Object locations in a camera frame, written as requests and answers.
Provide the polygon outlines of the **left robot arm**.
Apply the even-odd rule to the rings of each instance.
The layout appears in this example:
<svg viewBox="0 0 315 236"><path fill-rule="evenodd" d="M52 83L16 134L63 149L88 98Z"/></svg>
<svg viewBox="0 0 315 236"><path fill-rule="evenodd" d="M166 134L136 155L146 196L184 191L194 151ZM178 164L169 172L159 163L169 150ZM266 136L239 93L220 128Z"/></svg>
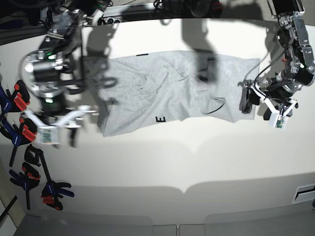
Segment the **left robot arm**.
<svg viewBox="0 0 315 236"><path fill-rule="evenodd" d="M248 114L254 105L264 103L266 120L275 115L278 119L290 117L293 108L298 108L292 96L302 87L315 81L315 59L303 19L305 8L300 0L268 1L271 15L278 21L277 41L283 52L270 64L284 61L284 69L272 78L245 80L240 102L240 111Z"/></svg>

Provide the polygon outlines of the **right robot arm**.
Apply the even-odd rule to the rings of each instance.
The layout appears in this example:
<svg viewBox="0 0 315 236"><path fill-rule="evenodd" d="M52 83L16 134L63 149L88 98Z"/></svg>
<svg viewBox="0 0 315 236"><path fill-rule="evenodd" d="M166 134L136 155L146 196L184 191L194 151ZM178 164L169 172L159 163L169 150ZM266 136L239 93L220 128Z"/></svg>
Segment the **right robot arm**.
<svg viewBox="0 0 315 236"><path fill-rule="evenodd" d="M83 48L81 30L92 25L110 5L108 0L60 0L57 2L57 20L50 26L39 48L27 55L25 71L33 76L31 92L40 101L40 111L24 111L37 127L40 144L60 144L60 130L70 130L69 145L75 146L77 130L83 116L93 113L90 105L71 109L66 94L77 95L85 91L83 61L80 77L74 74L76 62L73 52Z"/></svg>

